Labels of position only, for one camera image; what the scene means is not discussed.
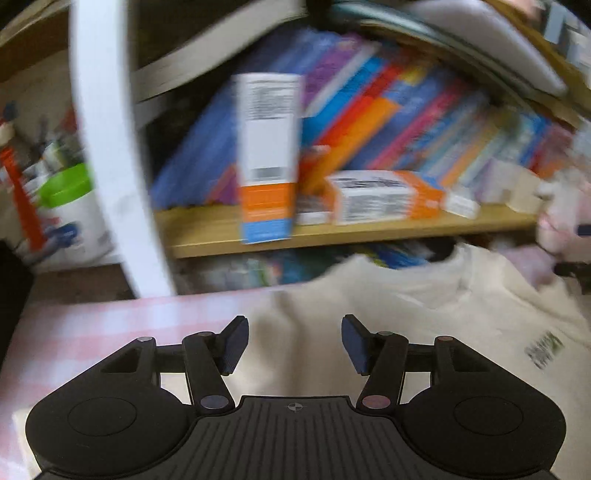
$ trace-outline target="circular disc cover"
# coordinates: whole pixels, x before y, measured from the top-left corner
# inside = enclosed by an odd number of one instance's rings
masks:
[[[405,406],[403,428],[419,454],[458,475],[514,478],[549,468],[566,431],[562,412],[528,385],[506,387],[501,379],[435,385]]]
[[[49,395],[31,410],[26,433],[45,468],[114,476],[161,459],[188,428],[183,404],[166,390],[109,381]]]

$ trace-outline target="metal screw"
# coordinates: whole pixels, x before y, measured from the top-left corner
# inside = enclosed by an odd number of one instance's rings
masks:
[[[361,403],[364,407],[371,408],[372,410],[383,410],[388,408],[391,402],[388,397],[384,397],[383,395],[368,395]]]
[[[219,410],[226,407],[230,401],[222,395],[208,395],[203,397],[199,402],[203,408],[208,410]]]

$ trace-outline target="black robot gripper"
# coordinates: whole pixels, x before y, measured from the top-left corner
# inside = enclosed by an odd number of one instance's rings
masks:
[[[248,344],[244,317],[181,345],[140,337],[33,408],[40,478],[554,478],[566,424],[533,387],[453,337],[414,345],[347,315],[342,339],[369,376],[355,407],[345,396],[236,406],[222,376]],[[163,372],[185,373],[191,405],[160,388]],[[431,386],[401,404],[406,372],[430,372]]]

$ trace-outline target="purple book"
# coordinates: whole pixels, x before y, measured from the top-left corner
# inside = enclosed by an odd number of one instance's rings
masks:
[[[346,34],[322,57],[316,67],[314,67],[314,70],[306,76],[306,89],[303,99],[304,111],[324,86],[359,53],[362,46],[363,38],[354,33]]]

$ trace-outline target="ribbed black surface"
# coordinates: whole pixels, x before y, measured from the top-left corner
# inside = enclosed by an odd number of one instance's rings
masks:
[[[43,480],[56,478],[46,475]],[[356,413],[343,397],[247,397],[233,413],[198,421],[187,442],[175,454],[149,471],[129,478],[459,480],[463,477],[425,462],[404,443],[390,420]],[[527,477],[528,480],[551,478],[554,477],[549,473]]]

